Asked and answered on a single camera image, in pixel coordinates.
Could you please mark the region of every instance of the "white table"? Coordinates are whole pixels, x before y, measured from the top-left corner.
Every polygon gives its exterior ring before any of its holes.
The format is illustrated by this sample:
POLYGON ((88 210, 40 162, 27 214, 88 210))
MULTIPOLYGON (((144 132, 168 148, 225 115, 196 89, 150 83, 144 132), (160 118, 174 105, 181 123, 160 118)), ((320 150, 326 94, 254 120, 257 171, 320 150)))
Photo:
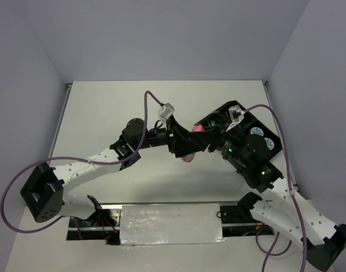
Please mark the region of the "white table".
MULTIPOLYGON (((244 107, 268 104, 261 81, 74 82, 64 111, 53 156, 87 157, 115 142, 126 123, 143 116, 143 94, 151 90, 175 107, 178 122, 192 125, 229 100, 244 107)), ((158 106, 149 100, 149 127, 157 120, 158 106)), ((271 114, 253 114, 276 131, 271 114)), ((249 187, 219 154, 200 153, 191 164, 175 159, 167 147, 142 150, 133 167, 104 176, 73 190, 90 194, 101 203, 237 201, 249 187)), ((285 173, 278 154, 273 163, 285 173)), ((260 271, 264 254, 254 237, 232 237, 224 243, 204 245, 105 246, 102 241, 66 241, 63 219, 44 232, 18 234, 7 271, 260 271)), ((28 209, 20 227, 36 228, 28 209)), ((260 241, 269 248, 272 236, 260 241)), ((276 251, 288 240, 279 239, 276 251)), ((302 253, 270 258, 267 271, 299 271, 302 253)), ((317 271, 309 263, 306 271, 317 271)))

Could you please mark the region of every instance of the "circular sticker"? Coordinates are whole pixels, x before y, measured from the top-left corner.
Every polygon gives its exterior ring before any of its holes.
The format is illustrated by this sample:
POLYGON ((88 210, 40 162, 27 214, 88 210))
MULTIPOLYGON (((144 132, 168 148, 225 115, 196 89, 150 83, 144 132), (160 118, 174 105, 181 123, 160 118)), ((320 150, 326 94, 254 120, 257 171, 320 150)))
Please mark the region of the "circular sticker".
POLYGON ((270 138, 264 138, 266 141, 266 146, 268 147, 268 149, 273 150, 275 147, 274 141, 271 140, 270 138))
POLYGON ((252 129, 250 129, 250 134, 257 134, 260 136, 264 136, 263 130, 257 126, 254 126, 252 129))

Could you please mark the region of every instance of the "cable connector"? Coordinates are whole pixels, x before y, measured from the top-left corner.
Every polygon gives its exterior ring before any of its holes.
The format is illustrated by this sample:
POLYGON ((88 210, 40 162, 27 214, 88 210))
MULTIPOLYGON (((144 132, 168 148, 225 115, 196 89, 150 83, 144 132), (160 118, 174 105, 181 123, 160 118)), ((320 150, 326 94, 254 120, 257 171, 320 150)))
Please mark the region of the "cable connector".
POLYGON ((167 121, 169 117, 174 113, 174 107, 167 103, 163 105, 159 110, 158 110, 158 116, 162 121, 167 121))
POLYGON ((229 125, 229 127, 226 129, 226 132, 230 129, 234 128, 236 125, 241 123, 241 121, 244 118, 244 111, 240 108, 239 105, 233 106, 229 108, 230 118, 232 123, 229 125))

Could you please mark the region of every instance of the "gray wall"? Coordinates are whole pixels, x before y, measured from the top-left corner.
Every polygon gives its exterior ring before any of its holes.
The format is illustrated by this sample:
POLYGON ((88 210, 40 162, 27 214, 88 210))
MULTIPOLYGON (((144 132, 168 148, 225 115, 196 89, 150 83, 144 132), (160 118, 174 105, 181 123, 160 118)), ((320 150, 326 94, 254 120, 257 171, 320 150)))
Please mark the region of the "gray wall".
POLYGON ((308 1, 24 0, 23 10, 65 82, 268 79, 308 1))
MULTIPOLYGON (((311 0, 268 85, 304 194, 346 223, 346 0, 311 0)), ((346 271, 346 250, 335 263, 346 271)))
MULTIPOLYGON (((65 86, 28 24, 0 0, 0 199, 19 170, 48 155, 65 86)), ((7 198, 7 216, 18 226, 24 204, 20 180, 7 198)), ((0 271, 15 233, 0 216, 0 271)))

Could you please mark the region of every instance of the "plastic sheet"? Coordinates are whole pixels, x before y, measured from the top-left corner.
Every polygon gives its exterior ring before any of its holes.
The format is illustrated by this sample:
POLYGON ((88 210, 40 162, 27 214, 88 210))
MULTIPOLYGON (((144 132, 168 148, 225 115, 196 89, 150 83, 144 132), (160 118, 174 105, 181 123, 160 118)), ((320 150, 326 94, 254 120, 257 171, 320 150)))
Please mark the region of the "plastic sheet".
POLYGON ((210 244, 225 241, 219 204, 123 206, 122 245, 210 244))

